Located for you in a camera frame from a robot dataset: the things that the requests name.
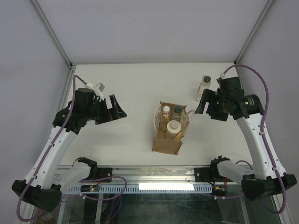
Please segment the clear square bottle front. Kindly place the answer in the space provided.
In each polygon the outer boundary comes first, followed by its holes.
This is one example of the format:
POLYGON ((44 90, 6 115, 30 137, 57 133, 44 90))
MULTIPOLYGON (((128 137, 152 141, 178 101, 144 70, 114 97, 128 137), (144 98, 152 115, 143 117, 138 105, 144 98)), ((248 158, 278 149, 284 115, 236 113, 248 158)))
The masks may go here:
POLYGON ((202 80, 200 82, 199 88, 198 88, 198 94, 197 94, 197 98, 196 101, 200 102, 203 91, 205 89, 209 89, 211 85, 211 77, 210 76, 203 76, 202 80))

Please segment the beige squeeze tube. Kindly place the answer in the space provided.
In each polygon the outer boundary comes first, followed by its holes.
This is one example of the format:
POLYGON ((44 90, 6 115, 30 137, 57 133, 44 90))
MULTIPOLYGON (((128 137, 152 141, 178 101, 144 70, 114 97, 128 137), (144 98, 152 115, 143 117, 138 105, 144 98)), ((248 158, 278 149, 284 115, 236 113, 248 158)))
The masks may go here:
POLYGON ((179 133, 173 138, 173 140, 174 140, 174 141, 178 141, 178 142, 180 142, 180 141, 182 140, 182 138, 184 137, 184 135, 185 135, 185 130, 179 132, 179 133))

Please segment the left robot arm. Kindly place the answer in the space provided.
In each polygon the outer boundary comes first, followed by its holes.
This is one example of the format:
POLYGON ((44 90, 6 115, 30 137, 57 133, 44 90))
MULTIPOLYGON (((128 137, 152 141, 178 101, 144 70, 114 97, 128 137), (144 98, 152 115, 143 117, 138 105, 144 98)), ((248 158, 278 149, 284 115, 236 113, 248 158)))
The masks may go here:
POLYGON ((127 117, 115 95, 110 95, 111 108, 94 90, 78 88, 68 106, 53 121, 47 144, 35 165, 23 180, 16 180, 12 190, 23 202, 46 212, 53 211, 62 195, 81 180, 94 181, 98 176, 96 161, 81 157, 74 167, 56 177, 56 170, 70 144, 88 121, 96 125, 127 117))

